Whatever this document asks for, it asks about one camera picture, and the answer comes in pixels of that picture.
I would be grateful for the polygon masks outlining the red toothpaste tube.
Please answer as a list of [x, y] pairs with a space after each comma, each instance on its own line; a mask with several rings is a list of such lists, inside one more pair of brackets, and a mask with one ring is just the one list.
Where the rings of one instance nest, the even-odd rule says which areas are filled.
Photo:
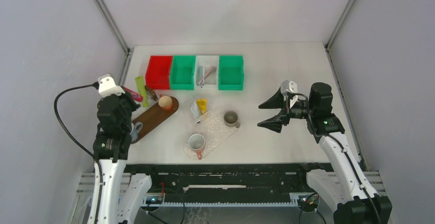
[[140, 94], [138, 94], [137, 92], [132, 91], [126, 87], [122, 87], [122, 88], [132, 96], [132, 99], [134, 101], [139, 102], [139, 103], [143, 101], [144, 98]]

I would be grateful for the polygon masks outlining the clear holder with wooden ends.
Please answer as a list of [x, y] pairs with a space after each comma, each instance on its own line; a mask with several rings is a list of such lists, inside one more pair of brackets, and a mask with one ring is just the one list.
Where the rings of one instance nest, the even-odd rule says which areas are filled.
[[157, 104], [158, 102], [158, 96], [156, 95], [155, 91], [148, 87], [147, 85], [145, 85], [145, 90], [146, 90], [146, 94], [147, 94], [147, 102], [148, 102], [148, 106], [144, 107], [143, 106], [143, 102], [145, 101], [145, 98], [143, 98], [142, 102], [136, 101], [136, 104], [139, 104], [140, 107], [137, 108], [133, 113], [132, 113], [132, 119], [136, 119], [137, 117], [139, 117], [142, 113], [144, 113], [145, 111], [147, 111], [148, 109], [150, 109], [153, 105]]

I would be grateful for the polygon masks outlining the green yellow toothpaste tube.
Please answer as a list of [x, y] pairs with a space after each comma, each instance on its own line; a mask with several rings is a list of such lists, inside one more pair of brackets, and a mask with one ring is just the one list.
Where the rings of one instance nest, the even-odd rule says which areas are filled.
[[139, 94], [143, 97], [142, 106], [144, 108], [149, 106], [148, 96], [145, 89], [145, 81], [143, 76], [138, 76], [135, 78], [136, 87], [138, 89]]

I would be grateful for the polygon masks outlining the beige cup orange handle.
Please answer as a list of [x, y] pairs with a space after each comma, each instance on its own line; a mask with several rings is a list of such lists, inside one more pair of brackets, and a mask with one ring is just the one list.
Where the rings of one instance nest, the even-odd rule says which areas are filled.
[[167, 96], [167, 95], [165, 95], [165, 96], [161, 96], [161, 97], [159, 98], [159, 100], [158, 100], [158, 105], [159, 105], [163, 110], [166, 110], [166, 111], [171, 110], [172, 107], [173, 107], [173, 100], [172, 100], [172, 97]]

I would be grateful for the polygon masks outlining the grey ceramic mug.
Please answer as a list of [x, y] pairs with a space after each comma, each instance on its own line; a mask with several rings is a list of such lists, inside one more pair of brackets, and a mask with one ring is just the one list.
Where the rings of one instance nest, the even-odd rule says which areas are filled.
[[224, 113], [224, 124], [230, 128], [240, 128], [239, 116], [235, 111], [227, 111]]

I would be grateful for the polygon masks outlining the white toothpaste tube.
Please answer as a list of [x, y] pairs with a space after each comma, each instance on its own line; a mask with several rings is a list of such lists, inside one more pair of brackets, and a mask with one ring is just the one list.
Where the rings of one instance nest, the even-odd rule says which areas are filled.
[[190, 112], [191, 112], [192, 117], [193, 117], [193, 124], [195, 126], [199, 125], [201, 123], [202, 115], [200, 114], [200, 111], [196, 105], [196, 100], [193, 102], [193, 104], [190, 108]]

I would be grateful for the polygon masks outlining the white blue mug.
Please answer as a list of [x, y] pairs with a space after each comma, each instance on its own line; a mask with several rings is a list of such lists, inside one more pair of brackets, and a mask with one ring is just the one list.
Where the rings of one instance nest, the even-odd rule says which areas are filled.
[[139, 132], [141, 131], [142, 127], [143, 127], [143, 124], [141, 122], [137, 122], [135, 124], [132, 124], [132, 129], [130, 132], [132, 144], [138, 140]]

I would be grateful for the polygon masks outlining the pink toothbrush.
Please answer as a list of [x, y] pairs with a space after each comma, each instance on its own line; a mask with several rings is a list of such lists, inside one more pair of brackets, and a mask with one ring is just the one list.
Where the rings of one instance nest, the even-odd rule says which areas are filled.
[[198, 86], [203, 86], [205, 85], [205, 79], [212, 74], [213, 72], [216, 71], [216, 67], [211, 67], [207, 72], [205, 72], [205, 74], [203, 75], [203, 77], [197, 82]]

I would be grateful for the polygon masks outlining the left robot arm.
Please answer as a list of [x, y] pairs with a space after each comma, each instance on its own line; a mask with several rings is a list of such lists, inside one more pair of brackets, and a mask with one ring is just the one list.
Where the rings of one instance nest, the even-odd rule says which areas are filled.
[[130, 93], [111, 94], [97, 103], [95, 185], [88, 223], [133, 223], [146, 191], [153, 192], [160, 186], [160, 177], [147, 172], [134, 178], [119, 198], [134, 131], [132, 112], [138, 108]]

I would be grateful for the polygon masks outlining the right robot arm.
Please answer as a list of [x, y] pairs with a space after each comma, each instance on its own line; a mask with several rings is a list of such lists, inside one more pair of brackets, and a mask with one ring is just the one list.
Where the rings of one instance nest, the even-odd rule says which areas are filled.
[[308, 96], [297, 92], [292, 81], [281, 83], [277, 92], [259, 109], [279, 109], [274, 117], [257, 124], [280, 133], [291, 119], [304, 119], [316, 143], [327, 155], [338, 182], [323, 169], [307, 169], [296, 177], [302, 191], [313, 189], [332, 211], [334, 223], [388, 223], [392, 203], [381, 196], [365, 176], [354, 157], [345, 129], [332, 112], [332, 88], [317, 82]]

